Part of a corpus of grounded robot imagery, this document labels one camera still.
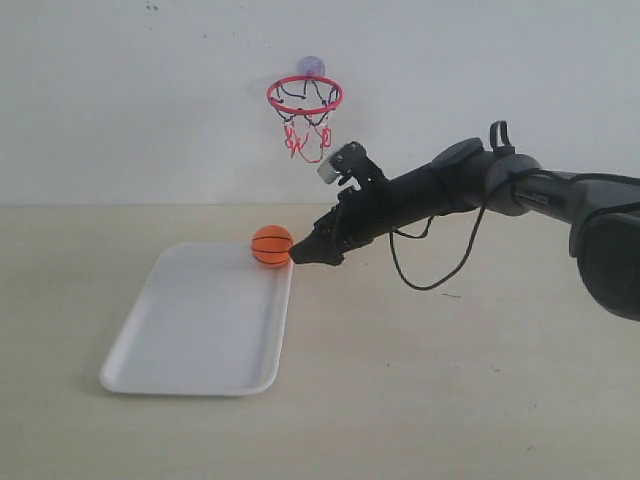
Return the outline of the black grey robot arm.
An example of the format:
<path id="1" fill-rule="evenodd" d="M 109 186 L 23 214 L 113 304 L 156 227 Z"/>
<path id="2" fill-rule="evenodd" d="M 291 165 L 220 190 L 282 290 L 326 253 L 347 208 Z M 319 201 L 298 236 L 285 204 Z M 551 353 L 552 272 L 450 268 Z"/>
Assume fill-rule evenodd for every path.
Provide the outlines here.
<path id="1" fill-rule="evenodd" d="M 381 236 L 406 237 L 420 220 L 475 211 L 509 217 L 530 211 L 569 225 L 569 255 L 593 300 L 609 313 L 639 318 L 639 181 L 611 173 L 544 169 L 510 142 L 507 123 L 490 126 L 490 144 L 474 137 L 432 161 L 387 177 L 364 146 L 351 141 L 320 163 L 318 174 L 342 189 L 311 232 L 290 249 L 297 265 L 339 266 L 346 253 Z"/>

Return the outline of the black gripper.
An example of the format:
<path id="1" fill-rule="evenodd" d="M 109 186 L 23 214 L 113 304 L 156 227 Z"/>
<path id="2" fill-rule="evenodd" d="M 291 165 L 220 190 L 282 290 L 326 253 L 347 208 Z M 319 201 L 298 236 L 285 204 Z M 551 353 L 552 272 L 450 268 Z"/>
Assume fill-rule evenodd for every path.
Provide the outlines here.
<path id="1" fill-rule="evenodd" d="M 312 234 L 295 243 L 289 256 L 296 265 L 340 265 L 343 253 L 371 243 L 399 227 L 398 178 L 369 189 L 349 187 L 338 203 L 314 222 Z"/>

